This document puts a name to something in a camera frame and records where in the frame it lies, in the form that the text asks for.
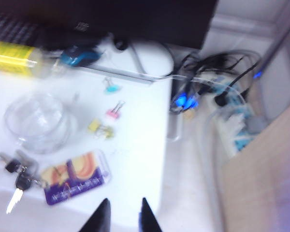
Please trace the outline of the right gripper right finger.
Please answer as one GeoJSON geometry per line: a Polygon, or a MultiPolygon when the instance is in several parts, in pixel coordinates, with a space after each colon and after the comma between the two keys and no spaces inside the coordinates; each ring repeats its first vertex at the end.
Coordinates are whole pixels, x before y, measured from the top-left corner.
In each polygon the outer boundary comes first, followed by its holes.
{"type": "Polygon", "coordinates": [[[142,198],[138,228],[140,232],[162,232],[146,198],[142,198]]]}

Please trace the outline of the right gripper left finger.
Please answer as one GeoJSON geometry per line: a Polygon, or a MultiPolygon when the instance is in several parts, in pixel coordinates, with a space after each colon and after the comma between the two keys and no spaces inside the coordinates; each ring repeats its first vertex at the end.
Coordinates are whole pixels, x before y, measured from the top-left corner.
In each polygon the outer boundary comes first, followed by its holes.
{"type": "Polygon", "coordinates": [[[109,232],[111,228],[111,204],[105,198],[86,223],[79,230],[80,232],[109,232]]]}

